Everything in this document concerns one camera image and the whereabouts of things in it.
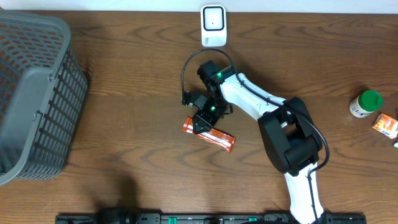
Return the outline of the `red chocolate bar wrapper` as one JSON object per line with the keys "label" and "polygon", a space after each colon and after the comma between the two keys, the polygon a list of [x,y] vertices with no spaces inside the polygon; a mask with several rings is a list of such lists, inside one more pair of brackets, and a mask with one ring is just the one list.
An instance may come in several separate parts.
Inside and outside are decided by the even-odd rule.
{"label": "red chocolate bar wrapper", "polygon": [[236,138],[234,136],[215,128],[212,128],[208,132],[195,134],[193,132],[193,119],[189,116],[187,116],[182,126],[182,131],[185,133],[193,134],[194,136],[197,136],[207,142],[217,145],[218,147],[222,147],[223,149],[226,149],[229,153],[232,153],[236,141]]}

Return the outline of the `green lid jar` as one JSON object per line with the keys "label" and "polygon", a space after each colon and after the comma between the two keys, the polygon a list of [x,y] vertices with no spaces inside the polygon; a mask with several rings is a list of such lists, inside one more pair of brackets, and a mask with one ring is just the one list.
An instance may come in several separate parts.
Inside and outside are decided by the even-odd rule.
{"label": "green lid jar", "polygon": [[349,104],[349,110],[353,116],[364,118],[379,110],[382,105],[383,97],[379,92],[366,90]]}

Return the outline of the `orange tissue pack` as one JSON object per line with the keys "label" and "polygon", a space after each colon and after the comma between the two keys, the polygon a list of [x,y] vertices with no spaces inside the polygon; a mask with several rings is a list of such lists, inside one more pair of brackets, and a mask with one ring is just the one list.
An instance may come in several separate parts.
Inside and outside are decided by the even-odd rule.
{"label": "orange tissue pack", "polygon": [[372,128],[387,136],[389,139],[397,137],[397,120],[381,113],[375,120]]}

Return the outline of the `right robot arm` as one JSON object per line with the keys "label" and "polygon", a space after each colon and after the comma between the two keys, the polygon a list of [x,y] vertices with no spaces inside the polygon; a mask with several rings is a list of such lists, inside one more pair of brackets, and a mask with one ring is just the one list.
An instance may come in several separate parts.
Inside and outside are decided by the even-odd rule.
{"label": "right robot arm", "polygon": [[211,60],[200,65],[197,74],[208,96],[187,94],[188,102],[198,108],[192,118],[193,133],[214,139],[211,132],[227,114],[227,107],[241,108],[257,121],[269,160],[285,176],[293,217],[299,223],[319,222],[324,209],[318,198],[316,169],[322,139],[305,103],[297,97],[276,97],[233,67],[220,70]]}

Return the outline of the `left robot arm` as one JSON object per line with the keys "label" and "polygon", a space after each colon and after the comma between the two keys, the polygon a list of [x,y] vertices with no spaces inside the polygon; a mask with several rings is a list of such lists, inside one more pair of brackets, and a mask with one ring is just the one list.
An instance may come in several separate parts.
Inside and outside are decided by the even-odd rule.
{"label": "left robot arm", "polygon": [[125,208],[104,208],[98,212],[98,224],[130,224],[129,211]]}

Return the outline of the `white barcode scanner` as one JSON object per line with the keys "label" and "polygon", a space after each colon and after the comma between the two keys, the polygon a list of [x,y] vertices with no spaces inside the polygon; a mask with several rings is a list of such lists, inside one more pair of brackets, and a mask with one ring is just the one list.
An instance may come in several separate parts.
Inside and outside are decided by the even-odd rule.
{"label": "white barcode scanner", "polygon": [[201,44],[204,47],[222,47],[227,42],[226,9],[220,4],[201,8]]}

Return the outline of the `grey plastic mesh basket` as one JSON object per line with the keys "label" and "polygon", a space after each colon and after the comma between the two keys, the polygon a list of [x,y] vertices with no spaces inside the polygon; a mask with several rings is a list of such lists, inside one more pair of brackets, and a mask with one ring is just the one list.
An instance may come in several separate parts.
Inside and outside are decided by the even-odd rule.
{"label": "grey plastic mesh basket", "polygon": [[61,19],[1,13],[1,183],[64,169],[89,90]]}

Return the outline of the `black mounting rail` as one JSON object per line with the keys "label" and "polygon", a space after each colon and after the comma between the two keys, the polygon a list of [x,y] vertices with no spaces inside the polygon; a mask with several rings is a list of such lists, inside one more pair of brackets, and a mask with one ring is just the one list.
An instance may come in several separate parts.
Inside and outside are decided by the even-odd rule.
{"label": "black mounting rail", "polygon": [[[98,224],[98,214],[57,215],[55,224],[89,223]],[[130,224],[239,224],[239,223],[297,223],[288,213],[269,213],[265,215],[160,215],[141,213],[129,215]]]}

